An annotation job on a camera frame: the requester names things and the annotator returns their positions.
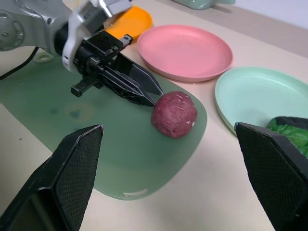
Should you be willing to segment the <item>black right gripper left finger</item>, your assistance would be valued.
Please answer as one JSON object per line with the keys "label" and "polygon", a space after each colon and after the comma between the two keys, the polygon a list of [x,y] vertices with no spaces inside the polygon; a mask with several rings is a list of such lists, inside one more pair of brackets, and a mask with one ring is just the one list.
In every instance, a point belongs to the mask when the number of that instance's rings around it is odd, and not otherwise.
{"label": "black right gripper left finger", "polygon": [[103,125],[95,125],[65,136],[0,216],[0,231],[79,231],[103,133]]}

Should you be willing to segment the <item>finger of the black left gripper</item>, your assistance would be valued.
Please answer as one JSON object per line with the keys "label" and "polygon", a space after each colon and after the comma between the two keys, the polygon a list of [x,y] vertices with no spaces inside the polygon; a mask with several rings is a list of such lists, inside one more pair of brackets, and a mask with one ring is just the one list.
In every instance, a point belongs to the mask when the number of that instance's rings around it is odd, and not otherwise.
{"label": "finger of the black left gripper", "polygon": [[121,53],[115,58],[113,69],[136,81],[146,92],[158,96],[164,94],[152,73]]}
{"label": "finger of the black left gripper", "polygon": [[123,73],[110,68],[97,68],[97,78],[103,86],[131,103],[142,106],[155,105],[154,100],[140,84]]}

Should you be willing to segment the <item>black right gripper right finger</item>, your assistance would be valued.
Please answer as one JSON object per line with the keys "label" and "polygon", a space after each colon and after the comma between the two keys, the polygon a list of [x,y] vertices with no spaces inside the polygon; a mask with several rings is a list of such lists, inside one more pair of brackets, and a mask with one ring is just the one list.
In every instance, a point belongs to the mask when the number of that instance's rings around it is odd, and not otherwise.
{"label": "black right gripper right finger", "polygon": [[284,135],[234,126],[249,181],[275,231],[308,231],[308,159]]}

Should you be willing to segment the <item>dark red round ball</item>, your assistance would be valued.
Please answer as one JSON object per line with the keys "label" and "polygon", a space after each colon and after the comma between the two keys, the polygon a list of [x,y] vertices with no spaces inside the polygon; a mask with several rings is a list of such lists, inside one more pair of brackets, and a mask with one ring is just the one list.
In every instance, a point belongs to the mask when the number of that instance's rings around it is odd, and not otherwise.
{"label": "dark red round ball", "polygon": [[190,96],[182,91],[172,91],[157,101],[152,111],[151,124],[162,134],[179,138],[190,132],[197,115]]}

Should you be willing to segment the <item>pink plastic plate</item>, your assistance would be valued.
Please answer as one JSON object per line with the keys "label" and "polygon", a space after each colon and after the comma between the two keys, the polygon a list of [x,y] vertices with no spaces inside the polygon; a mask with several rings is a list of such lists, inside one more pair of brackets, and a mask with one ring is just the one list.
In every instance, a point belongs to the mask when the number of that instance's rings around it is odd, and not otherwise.
{"label": "pink plastic plate", "polygon": [[140,35],[137,49],[152,71],[183,82],[216,78],[233,62],[232,50],[224,40],[194,26],[151,28]]}

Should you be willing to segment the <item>orange plastic plate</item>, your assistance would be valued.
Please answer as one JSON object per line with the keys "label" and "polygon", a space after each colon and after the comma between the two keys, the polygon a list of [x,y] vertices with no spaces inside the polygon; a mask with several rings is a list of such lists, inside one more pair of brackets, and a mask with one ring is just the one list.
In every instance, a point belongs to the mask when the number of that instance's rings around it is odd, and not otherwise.
{"label": "orange plastic plate", "polygon": [[152,17],[146,10],[132,6],[127,12],[121,13],[113,19],[105,31],[117,39],[121,39],[128,34],[133,38],[132,43],[135,43],[139,36],[150,29],[152,25]]}

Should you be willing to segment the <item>mint green plastic plate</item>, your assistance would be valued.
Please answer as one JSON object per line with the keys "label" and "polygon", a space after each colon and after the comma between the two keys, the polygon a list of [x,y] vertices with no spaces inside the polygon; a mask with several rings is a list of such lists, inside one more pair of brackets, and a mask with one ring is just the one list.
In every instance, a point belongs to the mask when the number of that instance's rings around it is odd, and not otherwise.
{"label": "mint green plastic plate", "polygon": [[266,68],[227,71],[216,82],[215,101],[232,132],[237,122],[265,127],[277,116],[308,118],[308,84]]}

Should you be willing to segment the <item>green leafy vegetable toy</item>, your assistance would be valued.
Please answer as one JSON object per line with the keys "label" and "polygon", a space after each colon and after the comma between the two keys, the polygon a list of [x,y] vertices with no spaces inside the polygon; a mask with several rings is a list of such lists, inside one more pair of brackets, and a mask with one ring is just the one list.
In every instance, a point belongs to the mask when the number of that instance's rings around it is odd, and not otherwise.
{"label": "green leafy vegetable toy", "polygon": [[266,128],[284,135],[308,159],[308,118],[278,116]]}

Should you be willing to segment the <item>translucent green cutting board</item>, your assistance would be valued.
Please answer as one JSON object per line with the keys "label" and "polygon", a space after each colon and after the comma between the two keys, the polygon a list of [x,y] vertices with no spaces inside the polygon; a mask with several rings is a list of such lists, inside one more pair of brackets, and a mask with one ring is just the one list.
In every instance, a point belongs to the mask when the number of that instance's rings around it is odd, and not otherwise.
{"label": "translucent green cutting board", "polygon": [[0,80],[0,103],[48,149],[68,134],[92,125],[104,127],[95,189],[120,200],[137,200],[159,190],[184,166],[205,132],[207,114],[192,97],[197,120],[181,138],[151,124],[152,109],[132,104],[107,88],[91,87],[81,97],[70,88],[81,80],[59,58],[30,62]]}

